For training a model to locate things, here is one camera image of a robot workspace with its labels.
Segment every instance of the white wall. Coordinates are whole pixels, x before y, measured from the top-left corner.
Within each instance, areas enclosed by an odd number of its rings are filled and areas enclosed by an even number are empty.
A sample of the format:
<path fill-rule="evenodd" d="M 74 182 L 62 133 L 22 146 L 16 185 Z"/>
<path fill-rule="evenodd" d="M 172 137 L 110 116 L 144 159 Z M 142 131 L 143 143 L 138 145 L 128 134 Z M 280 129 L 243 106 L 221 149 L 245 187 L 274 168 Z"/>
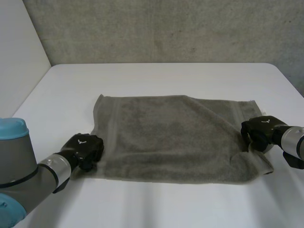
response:
<path fill-rule="evenodd" d="M 22 0 L 0 0 L 0 117 L 12 116 L 49 69 Z"/>

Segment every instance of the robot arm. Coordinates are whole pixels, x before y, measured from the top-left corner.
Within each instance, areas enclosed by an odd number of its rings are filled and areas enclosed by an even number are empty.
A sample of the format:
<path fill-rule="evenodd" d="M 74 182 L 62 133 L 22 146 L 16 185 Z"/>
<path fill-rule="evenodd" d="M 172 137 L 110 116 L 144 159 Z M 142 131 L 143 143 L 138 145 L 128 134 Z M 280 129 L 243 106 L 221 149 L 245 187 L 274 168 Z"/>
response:
<path fill-rule="evenodd" d="M 48 195 L 64 189 L 76 167 L 92 170 L 103 150 L 102 139 L 79 133 L 37 164 L 25 121 L 0 119 L 0 227 L 13 227 Z"/>
<path fill-rule="evenodd" d="M 289 166 L 304 169 L 304 128 L 288 126 L 273 116 L 260 116 L 243 122 L 241 134 L 248 146 L 260 152 L 278 145 Z"/>

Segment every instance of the gray towel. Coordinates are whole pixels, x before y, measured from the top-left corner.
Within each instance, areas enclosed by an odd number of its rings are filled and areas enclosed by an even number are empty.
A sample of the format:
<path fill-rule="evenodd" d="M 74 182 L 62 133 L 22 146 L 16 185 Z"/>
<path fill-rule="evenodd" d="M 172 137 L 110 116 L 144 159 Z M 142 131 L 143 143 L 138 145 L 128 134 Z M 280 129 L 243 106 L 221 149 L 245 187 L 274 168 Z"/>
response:
<path fill-rule="evenodd" d="M 94 178 L 169 183 L 245 183 L 273 171 L 264 154 L 247 152 L 241 123 L 261 116 L 255 101 L 184 95 L 104 97 L 92 134 L 105 150 Z"/>

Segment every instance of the table surface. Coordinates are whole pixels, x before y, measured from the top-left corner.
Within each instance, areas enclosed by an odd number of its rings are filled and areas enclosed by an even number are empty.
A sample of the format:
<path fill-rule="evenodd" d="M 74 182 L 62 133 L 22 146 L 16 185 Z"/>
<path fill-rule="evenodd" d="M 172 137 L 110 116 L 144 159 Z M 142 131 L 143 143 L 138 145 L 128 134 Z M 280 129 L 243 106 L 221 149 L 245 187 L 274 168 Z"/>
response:
<path fill-rule="evenodd" d="M 14 115 L 26 120 L 37 161 L 91 132 L 100 94 L 255 100 L 266 114 L 304 126 L 303 97 L 270 64 L 57 65 Z M 266 156 L 275 172 L 246 185 L 70 181 L 17 227 L 303 227 L 304 171 L 290 168 L 278 147 Z"/>

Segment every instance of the concrete wall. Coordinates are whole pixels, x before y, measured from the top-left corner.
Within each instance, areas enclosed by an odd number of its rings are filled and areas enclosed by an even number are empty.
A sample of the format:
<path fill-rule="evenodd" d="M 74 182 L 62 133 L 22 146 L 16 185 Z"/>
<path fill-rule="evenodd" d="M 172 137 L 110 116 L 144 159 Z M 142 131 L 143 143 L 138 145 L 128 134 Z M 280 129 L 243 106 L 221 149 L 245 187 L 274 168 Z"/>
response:
<path fill-rule="evenodd" d="M 0 0 L 0 117 L 11 117 L 50 69 L 22 0 Z"/>
<path fill-rule="evenodd" d="M 265 62 L 304 95 L 303 0 L 24 2 L 52 65 Z"/>

